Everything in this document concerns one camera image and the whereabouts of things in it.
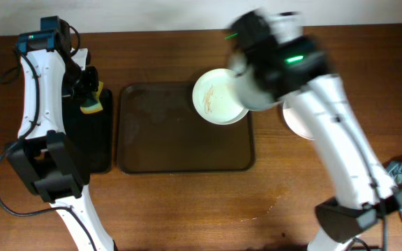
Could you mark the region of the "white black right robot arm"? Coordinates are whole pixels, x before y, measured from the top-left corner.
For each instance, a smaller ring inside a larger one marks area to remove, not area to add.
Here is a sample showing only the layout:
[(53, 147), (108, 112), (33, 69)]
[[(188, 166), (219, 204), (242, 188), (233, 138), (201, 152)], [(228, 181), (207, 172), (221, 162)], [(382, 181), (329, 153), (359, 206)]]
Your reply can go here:
[(240, 70), (235, 94), (243, 107), (286, 104), (311, 133), (335, 195), (315, 207), (320, 228), (308, 250), (349, 250), (360, 236), (402, 208), (402, 188), (369, 144), (340, 75), (296, 13), (248, 12), (230, 25)]

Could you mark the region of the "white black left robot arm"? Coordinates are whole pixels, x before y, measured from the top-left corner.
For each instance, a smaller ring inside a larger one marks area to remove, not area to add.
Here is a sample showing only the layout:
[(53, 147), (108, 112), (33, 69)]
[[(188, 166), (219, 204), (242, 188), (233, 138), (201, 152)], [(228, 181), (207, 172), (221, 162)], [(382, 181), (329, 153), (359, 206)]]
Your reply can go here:
[(88, 49), (22, 49), (24, 111), (4, 152), (23, 184), (57, 212), (79, 250), (115, 250), (89, 195), (90, 176), (111, 165), (112, 93)]

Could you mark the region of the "yellow green sponge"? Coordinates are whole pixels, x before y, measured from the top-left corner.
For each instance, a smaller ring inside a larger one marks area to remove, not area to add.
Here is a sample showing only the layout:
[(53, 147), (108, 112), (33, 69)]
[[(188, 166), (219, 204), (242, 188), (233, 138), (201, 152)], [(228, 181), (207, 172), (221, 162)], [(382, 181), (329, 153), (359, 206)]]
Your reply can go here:
[(103, 110), (103, 106), (100, 102), (100, 95), (103, 90), (103, 82), (98, 82), (98, 88), (96, 91), (92, 91), (91, 95), (87, 97), (84, 102), (80, 105), (80, 111), (83, 114), (94, 114), (97, 112), (101, 112)]

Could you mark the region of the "light blue plate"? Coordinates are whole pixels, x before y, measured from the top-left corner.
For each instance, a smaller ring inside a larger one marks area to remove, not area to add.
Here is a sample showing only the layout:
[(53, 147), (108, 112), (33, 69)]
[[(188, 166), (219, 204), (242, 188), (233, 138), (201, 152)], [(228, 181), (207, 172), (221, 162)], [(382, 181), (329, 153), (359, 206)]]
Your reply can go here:
[(277, 106), (277, 101), (268, 91), (263, 91), (254, 76), (254, 68), (244, 54), (233, 52), (229, 56), (228, 68), (232, 70), (234, 95), (242, 107), (254, 112), (261, 112)]

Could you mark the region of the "cream white plate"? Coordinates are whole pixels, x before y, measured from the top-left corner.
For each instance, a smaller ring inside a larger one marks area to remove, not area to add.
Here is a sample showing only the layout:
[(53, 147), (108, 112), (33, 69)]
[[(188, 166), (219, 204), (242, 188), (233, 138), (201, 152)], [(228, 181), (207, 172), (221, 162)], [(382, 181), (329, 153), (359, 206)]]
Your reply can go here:
[(196, 81), (192, 101), (196, 112), (216, 125), (230, 125), (248, 114), (235, 93), (235, 72), (217, 68), (204, 73)]

